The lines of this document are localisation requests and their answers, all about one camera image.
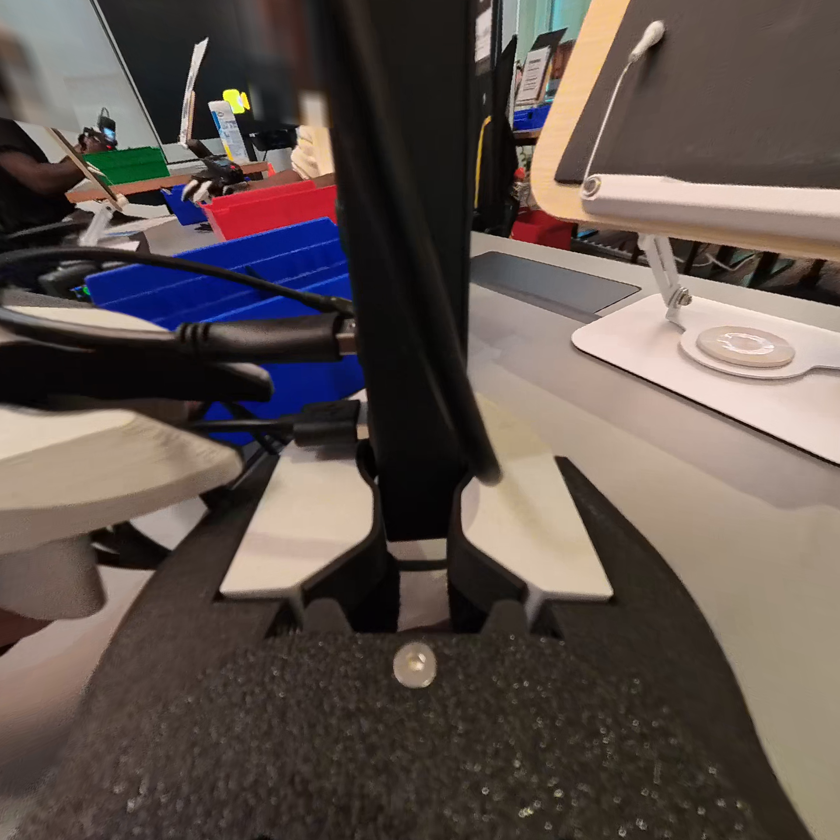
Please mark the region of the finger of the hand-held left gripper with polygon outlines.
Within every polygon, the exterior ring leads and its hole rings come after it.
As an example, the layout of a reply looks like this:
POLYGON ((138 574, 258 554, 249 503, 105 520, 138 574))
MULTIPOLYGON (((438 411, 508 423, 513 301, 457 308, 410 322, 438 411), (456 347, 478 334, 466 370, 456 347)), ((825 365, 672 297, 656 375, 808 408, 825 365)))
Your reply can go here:
POLYGON ((2 406, 1 607, 39 621, 100 611, 94 531, 238 478, 233 448, 129 410, 2 406))
POLYGON ((105 401, 267 402, 270 375, 252 364, 204 362, 137 350, 73 350, 49 344, 5 344, 1 349, 4 403, 42 403, 77 396, 105 401))

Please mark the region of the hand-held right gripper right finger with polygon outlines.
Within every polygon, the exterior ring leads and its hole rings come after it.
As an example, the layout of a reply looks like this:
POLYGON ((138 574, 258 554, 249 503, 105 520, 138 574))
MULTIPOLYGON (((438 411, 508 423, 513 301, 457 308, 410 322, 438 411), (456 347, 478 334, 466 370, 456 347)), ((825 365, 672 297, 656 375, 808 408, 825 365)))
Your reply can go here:
POLYGON ((613 587, 551 447, 523 420, 477 396, 501 480, 470 479, 459 502, 467 546, 524 583, 526 602, 608 602, 613 587))

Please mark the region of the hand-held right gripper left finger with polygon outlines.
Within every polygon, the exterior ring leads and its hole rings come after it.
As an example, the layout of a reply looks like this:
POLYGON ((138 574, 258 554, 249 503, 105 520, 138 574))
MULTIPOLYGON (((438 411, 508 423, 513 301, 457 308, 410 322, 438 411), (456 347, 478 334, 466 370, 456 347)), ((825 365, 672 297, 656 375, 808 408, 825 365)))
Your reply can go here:
POLYGON ((228 600, 362 601, 385 575, 379 493, 359 444, 282 451, 219 586, 228 600))

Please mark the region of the blue plastic bin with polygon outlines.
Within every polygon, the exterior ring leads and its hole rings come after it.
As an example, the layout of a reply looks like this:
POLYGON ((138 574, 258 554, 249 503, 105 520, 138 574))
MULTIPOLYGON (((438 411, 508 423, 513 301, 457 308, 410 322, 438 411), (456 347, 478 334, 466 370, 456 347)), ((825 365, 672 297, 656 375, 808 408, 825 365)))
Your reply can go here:
POLYGON ((186 187, 187 184, 178 184, 160 189, 164 203, 181 226, 210 229, 204 205, 186 196, 186 187))
MULTIPOLYGON (((335 223, 327 218, 282 227, 181 253, 181 258, 259 278, 295 291, 352 298, 347 260, 335 223)), ((184 322, 283 319, 314 310, 251 287, 195 273, 134 265, 87 280, 92 302, 175 330, 184 322)), ((330 364, 267 364, 275 392, 267 402, 245 402, 256 417, 298 413, 364 389, 355 356, 330 364)))

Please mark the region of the black usb hub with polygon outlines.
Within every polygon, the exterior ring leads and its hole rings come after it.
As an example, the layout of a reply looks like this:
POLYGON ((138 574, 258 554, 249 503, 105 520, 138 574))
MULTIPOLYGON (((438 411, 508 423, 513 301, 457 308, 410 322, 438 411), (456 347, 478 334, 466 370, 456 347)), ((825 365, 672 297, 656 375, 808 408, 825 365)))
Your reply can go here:
POLYGON ((474 2, 312 2, 386 538, 497 478, 466 371, 474 2))

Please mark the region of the grey desk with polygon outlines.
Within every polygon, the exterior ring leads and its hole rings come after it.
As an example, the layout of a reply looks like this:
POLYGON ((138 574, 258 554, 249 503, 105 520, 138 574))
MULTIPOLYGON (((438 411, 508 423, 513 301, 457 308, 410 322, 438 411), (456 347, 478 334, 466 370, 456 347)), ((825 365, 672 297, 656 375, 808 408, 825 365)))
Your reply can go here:
MULTIPOLYGON (((653 292, 641 266, 474 234, 496 251, 653 292)), ((583 322, 473 285, 477 390, 568 456, 693 596, 738 679, 763 748, 817 838, 838 838, 838 467, 593 360, 583 322)), ((56 760, 81 692, 156 574, 107 570, 112 604, 2 656, 2 781, 56 760)))

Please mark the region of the grey desk pad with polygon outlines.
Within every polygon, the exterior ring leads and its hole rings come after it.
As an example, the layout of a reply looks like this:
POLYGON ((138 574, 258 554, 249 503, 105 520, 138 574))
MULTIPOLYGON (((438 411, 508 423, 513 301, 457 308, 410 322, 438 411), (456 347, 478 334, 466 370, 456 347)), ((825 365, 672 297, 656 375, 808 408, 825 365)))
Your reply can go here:
POLYGON ((634 295, 639 287, 496 251, 472 257, 478 286, 580 322, 591 322, 634 295))

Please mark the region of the white folding stand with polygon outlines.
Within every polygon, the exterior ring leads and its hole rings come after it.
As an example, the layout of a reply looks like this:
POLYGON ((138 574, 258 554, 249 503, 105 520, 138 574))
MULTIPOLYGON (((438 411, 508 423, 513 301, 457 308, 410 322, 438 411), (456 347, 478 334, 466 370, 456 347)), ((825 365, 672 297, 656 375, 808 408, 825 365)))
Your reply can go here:
POLYGON ((104 236, 109 227, 112 217, 117 212, 121 212, 129 204, 128 198, 120 192, 115 192, 114 189, 106 183, 104 175, 96 168, 90 168, 83 156, 76 152, 74 147, 67 141, 63 134, 57 129, 45 128, 45 131, 72 159, 78 170, 86 176, 86 178, 97 186, 99 191, 104 195, 101 199, 98 209, 94 212, 92 219, 78 237, 77 244, 80 247, 95 247, 102 236, 104 236))
MULTIPOLYGON (((626 73, 665 32, 663 21, 649 23, 627 55, 584 170, 586 211, 650 223, 662 214, 682 224, 722 221, 738 234, 812 235, 838 245, 838 190, 594 171, 626 73)), ((578 329, 574 347, 837 466, 838 332, 694 296, 664 234, 643 234, 638 244, 661 301, 643 298, 578 329)))

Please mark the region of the green box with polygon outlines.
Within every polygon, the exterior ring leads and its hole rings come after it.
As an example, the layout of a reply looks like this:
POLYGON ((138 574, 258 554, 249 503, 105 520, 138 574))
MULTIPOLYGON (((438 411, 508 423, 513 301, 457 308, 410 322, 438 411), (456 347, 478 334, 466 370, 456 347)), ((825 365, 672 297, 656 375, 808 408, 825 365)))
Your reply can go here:
POLYGON ((87 166, 111 186, 156 180, 170 175, 165 155, 158 146, 88 153, 82 157, 87 166))

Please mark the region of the red plastic bin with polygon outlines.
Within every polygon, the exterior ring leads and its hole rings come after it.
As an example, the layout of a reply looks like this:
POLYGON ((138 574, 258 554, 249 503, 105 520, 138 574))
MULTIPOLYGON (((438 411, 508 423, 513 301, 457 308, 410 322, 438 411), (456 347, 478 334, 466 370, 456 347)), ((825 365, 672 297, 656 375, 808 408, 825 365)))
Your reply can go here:
POLYGON ((218 196, 203 211, 215 234, 228 241, 320 218, 335 223, 336 200, 335 185, 305 181, 218 196))

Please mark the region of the white canister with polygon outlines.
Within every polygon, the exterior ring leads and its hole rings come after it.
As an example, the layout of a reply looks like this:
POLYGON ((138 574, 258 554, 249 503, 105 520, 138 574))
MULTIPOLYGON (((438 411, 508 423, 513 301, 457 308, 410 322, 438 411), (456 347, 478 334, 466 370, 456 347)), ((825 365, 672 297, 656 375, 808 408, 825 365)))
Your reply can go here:
POLYGON ((237 121, 237 114, 226 100, 210 101, 208 109, 227 158, 238 165, 251 162, 248 147, 237 121))

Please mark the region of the red storage box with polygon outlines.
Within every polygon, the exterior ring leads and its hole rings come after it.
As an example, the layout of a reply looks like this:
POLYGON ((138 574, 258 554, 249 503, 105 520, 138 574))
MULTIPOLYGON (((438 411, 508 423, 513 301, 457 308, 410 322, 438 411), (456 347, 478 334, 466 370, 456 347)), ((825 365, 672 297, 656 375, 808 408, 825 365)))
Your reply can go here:
POLYGON ((576 224, 558 219, 538 208, 520 208, 510 239, 552 249, 571 250, 576 224))

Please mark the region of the black monitor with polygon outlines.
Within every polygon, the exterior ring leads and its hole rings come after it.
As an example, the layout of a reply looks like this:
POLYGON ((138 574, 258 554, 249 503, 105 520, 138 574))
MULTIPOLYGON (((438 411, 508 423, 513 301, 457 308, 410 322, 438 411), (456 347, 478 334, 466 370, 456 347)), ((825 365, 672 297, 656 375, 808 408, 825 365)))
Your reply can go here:
POLYGON ((245 136, 299 123, 308 69, 303 2, 101 1, 98 12, 163 144, 179 140, 194 47, 206 41, 193 84, 192 136, 218 140, 209 103, 244 93, 245 136))

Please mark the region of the wooden board with dark panel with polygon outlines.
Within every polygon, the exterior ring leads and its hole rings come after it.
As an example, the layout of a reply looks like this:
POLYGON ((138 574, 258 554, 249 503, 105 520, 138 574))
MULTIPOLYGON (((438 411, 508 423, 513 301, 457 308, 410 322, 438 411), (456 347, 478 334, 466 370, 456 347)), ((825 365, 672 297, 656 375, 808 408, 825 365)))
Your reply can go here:
POLYGON ((581 177, 627 55, 665 34, 623 81, 592 171, 684 182, 838 188, 838 2, 590 2, 532 159, 542 210, 595 227, 663 233, 838 261, 838 244, 730 223, 587 211, 581 177))

